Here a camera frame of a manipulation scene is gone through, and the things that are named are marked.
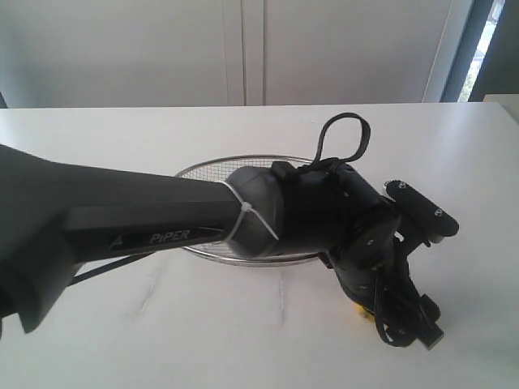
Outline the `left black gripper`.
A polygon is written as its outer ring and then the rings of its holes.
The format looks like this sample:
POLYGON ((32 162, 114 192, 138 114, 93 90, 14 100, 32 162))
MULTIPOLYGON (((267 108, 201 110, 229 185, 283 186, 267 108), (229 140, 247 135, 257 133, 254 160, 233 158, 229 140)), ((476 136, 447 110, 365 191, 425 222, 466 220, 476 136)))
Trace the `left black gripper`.
POLYGON ((330 250, 330 267, 348 298, 373 312, 377 324, 435 324, 440 308, 410 277, 408 256, 419 246, 398 229, 360 237, 330 250))

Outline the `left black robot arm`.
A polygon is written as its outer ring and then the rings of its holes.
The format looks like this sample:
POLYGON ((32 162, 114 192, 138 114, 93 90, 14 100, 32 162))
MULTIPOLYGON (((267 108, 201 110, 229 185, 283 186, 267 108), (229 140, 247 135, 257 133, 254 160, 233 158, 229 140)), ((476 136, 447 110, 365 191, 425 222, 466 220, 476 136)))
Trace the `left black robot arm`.
POLYGON ((398 336, 435 330, 414 287, 404 212, 348 160, 246 166, 222 182, 67 165, 1 148, 1 314, 34 331, 86 263, 224 242, 247 259, 319 254, 398 336))

